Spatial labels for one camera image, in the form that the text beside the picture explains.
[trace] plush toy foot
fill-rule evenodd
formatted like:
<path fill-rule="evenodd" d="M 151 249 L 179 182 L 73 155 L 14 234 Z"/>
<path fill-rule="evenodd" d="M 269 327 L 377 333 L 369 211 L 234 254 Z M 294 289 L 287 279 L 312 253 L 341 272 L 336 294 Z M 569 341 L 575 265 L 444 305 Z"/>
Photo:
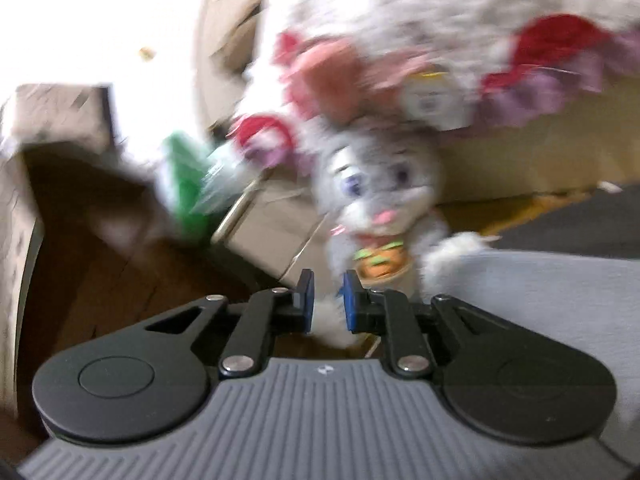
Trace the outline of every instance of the plush toy foot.
<path fill-rule="evenodd" d="M 464 256 L 486 250 L 495 237 L 483 237 L 465 232 L 445 238 L 432 251 L 422 257 L 422 297 L 430 300 L 442 291 L 445 280 L 454 274 Z"/>
<path fill-rule="evenodd" d="M 357 345 L 365 335 L 352 334 L 347 330 L 342 297 L 326 296 L 316 300 L 311 336 L 332 348 L 346 349 Z"/>

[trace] bright white background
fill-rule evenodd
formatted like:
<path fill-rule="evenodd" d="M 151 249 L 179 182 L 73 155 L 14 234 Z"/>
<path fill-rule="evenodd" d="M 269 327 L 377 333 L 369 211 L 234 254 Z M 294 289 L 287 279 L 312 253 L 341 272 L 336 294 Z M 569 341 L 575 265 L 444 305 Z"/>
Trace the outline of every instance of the bright white background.
<path fill-rule="evenodd" d="M 202 0 L 0 0 L 0 100 L 27 82 L 113 83 L 127 155 L 197 135 L 193 32 Z M 148 46 L 157 56 L 143 62 Z"/>

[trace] wooden floor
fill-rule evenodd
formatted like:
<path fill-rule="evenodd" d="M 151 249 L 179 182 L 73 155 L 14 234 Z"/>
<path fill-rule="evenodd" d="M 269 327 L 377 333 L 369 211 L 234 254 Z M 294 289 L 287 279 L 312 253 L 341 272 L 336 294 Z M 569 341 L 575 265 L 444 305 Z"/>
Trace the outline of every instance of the wooden floor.
<path fill-rule="evenodd" d="M 75 170 L 30 174 L 45 237 L 24 311 L 18 410 L 21 426 L 44 437 L 30 384 L 51 355 L 207 294 L 239 301 L 248 291 L 171 240 L 148 189 Z"/>

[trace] white fluffy plush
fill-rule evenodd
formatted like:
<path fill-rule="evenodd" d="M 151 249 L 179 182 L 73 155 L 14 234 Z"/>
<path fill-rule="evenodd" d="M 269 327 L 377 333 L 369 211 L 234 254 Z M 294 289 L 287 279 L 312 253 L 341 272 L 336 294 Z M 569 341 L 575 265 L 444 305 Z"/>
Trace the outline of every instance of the white fluffy plush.
<path fill-rule="evenodd" d="M 522 26 L 557 12 L 619 32 L 640 22 L 640 0 L 268 0 L 258 59 L 247 73 L 250 84 L 239 112 L 290 111 L 278 81 L 282 69 L 271 62 L 283 30 L 307 38 L 348 34 L 368 55 L 426 44 L 473 100 L 482 76 L 505 68 Z M 302 143 L 313 149 L 312 142 Z"/>

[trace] toy tag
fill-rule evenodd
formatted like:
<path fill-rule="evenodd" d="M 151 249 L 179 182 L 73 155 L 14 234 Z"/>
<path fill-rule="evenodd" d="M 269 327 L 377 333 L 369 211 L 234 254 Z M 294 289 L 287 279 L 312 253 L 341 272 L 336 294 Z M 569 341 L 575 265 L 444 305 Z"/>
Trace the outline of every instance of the toy tag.
<path fill-rule="evenodd" d="M 409 76 L 402 86 L 401 106 L 407 117 L 437 130 L 455 130 L 470 124 L 469 106 L 444 69 Z"/>

